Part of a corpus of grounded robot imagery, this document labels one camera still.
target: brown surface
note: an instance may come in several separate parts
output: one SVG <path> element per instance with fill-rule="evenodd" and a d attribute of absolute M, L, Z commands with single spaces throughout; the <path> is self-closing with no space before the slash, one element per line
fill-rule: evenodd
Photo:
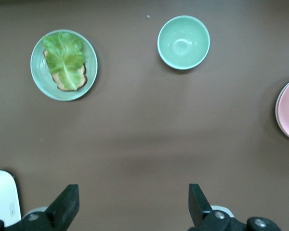
<path fill-rule="evenodd" d="M 190 71 L 168 68 L 156 47 L 182 14 L 211 36 Z M 30 73 L 36 42 L 63 28 L 99 61 L 73 102 L 45 96 Z M 185 231 L 189 183 L 242 222 L 264 216 L 289 230 L 289 138 L 274 114 L 288 82 L 289 1 L 0 4 L 0 168 L 16 175 L 23 213 L 79 184 L 69 230 Z"/>

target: sandwich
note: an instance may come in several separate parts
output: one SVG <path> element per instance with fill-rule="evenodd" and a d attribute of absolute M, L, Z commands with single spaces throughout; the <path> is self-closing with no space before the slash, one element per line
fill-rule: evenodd
<path fill-rule="evenodd" d="M 49 72 L 63 91 L 76 91 L 88 81 L 82 40 L 78 36 L 60 32 L 43 38 L 45 57 Z"/>

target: bowl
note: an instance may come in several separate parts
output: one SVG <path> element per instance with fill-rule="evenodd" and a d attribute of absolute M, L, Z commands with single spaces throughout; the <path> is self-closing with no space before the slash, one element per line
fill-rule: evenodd
<path fill-rule="evenodd" d="M 187 70 L 207 56 L 210 35 L 197 18 L 181 15 L 169 20 L 158 35 L 158 53 L 170 67 Z"/>
<path fill-rule="evenodd" d="M 49 32 L 45 36 L 55 35 L 60 32 L 68 32 L 81 38 L 82 51 L 85 56 L 87 83 L 76 91 L 62 91 L 57 88 L 57 84 L 49 72 L 45 57 L 43 55 L 44 46 L 42 44 L 43 37 L 35 45 L 31 54 L 31 74 L 37 87 L 48 97 L 59 101 L 71 101 L 83 96 L 93 85 L 97 75 L 97 56 L 93 46 L 81 34 L 72 30 L 55 30 Z"/>

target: white object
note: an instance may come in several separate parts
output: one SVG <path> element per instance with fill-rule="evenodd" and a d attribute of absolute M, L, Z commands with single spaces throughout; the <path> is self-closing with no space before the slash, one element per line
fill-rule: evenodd
<path fill-rule="evenodd" d="M 27 213 L 23 216 L 23 218 L 26 217 L 26 216 L 28 216 L 28 215 L 31 214 L 31 213 L 35 213 L 35 212 L 45 212 L 45 210 L 46 210 L 47 208 L 48 208 L 48 206 L 43 206 L 43 207 L 39 207 L 39 208 L 32 209 L 32 210 L 30 210 L 29 212 L 27 212 Z"/>
<path fill-rule="evenodd" d="M 17 187 L 13 176 L 0 170 L 0 220 L 11 226 L 21 220 Z"/>
<path fill-rule="evenodd" d="M 233 213 L 230 211 L 230 209 L 223 207 L 223 206 L 219 206 L 219 205 L 211 205 L 211 208 L 213 210 L 220 210 L 225 212 L 226 214 L 228 214 L 231 218 L 234 218 L 235 216 L 233 215 Z"/>

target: toast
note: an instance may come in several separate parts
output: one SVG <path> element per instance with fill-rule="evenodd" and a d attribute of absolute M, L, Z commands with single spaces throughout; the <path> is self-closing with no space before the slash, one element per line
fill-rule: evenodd
<path fill-rule="evenodd" d="M 44 54 L 45 58 L 47 56 L 47 53 L 48 53 L 47 50 L 43 51 L 43 54 Z M 88 81 L 88 78 L 86 76 L 87 70 L 86 70 L 85 63 L 81 66 L 81 68 L 78 69 L 78 73 L 80 74 L 80 80 L 79 80 L 79 83 L 77 84 L 77 89 L 76 90 L 78 90 L 78 89 L 82 88 L 83 86 L 85 86 L 85 84 Z M 75 90 L 67 89 L 67 88 L 64 87 L 63 83 L 60 81 L 59 73 L 54 73 L 54 74 L 51 74 L 51 75 L 52 75 L 52 78 L 53 78 L 54 82 L 56 82 L 58 89 L 63 90 L 63 91 L 75 91 Z"/>

